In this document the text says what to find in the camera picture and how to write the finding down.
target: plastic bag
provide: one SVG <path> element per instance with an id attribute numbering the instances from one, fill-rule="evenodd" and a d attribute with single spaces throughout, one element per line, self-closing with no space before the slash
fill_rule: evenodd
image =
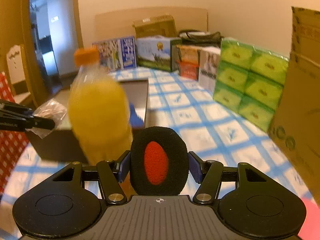
<path id="1" fill-rule="evenodd" d="M 29 131 L 34 132 L 36 135 L 38 135 L 41 139 L 49 135 L 53 130 L 57 128 L 57 126 L 62 122 L 63 118 L 67 114 L 67 108 L 60 104 L 55 99 L 50 99 L 49 101 L 45 102 L 41 106 L 39 106 L 34 112 L 34 116 L 44 117 L 44 118 L 50 118 L 54 120 L 55 127 L 52 130 L 48 129 L 42 129 L 42 128 L 36 128 L 33 127 L 31 129 L 27 129 Z"/>

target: plastic bottle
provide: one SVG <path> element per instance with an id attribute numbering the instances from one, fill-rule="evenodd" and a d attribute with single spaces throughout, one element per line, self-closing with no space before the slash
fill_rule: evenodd
<path id="1" fill-rule="evenodd" d="M 132 143 L 127 96 L 107 69 L 100 66 L 97 49 L 78 49 L 74 60 L 80 70 L 68 102 L 73 133 L 90 165 L 116 160 L 130 150 Z M 122 184 L 126 195 L 132 194 L 129 178 Z"/>

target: doorway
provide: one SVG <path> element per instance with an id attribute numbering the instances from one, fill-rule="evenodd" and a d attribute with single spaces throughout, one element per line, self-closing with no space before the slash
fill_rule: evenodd
<path id="1" fill-rule="evenodd" d="M 45 83 L 56 93 L 76 75 L 73 0 L 30 0 L 30 15 L 38 65 Z"/>

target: table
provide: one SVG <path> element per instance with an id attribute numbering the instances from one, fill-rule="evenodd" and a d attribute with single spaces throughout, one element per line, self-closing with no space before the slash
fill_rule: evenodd
<path id="1" fill-rule="evenodd" d="M 314 199 L 307 186 L 284 154 L 266 133 L 212 100 L 212 93 L 196 81 L 148 68 L 111 73 L 117 80 L 149 79 L 150 126 L 174 129 L 185 141 L 189 151 L 203 160 L 213 159 L 225 166 L 236 167 L 247 162 L 298 195 Z M 0 239 L 21 236 L 12 217 L 12 205 L 24 192 L 34 187 L 66 163 L 41 160 L 31 145 L 25 149 L 0 203 Z M 100 197 L 97 183 L 85 187 Z M 192 198 L 199 185 L 189 175 L 181 194 Z M 234 189 L 234 182 L 223 182 L 219 198 Z"/>

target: orange bottle cap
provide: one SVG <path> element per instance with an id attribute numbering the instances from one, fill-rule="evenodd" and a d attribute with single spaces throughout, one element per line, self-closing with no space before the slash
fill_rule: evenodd
<path id="1" fill-rule="evenodd" d="M 89 65 L 100 60 L 97 48 L 77 49 L 74 53 L 75 65 Z"/>

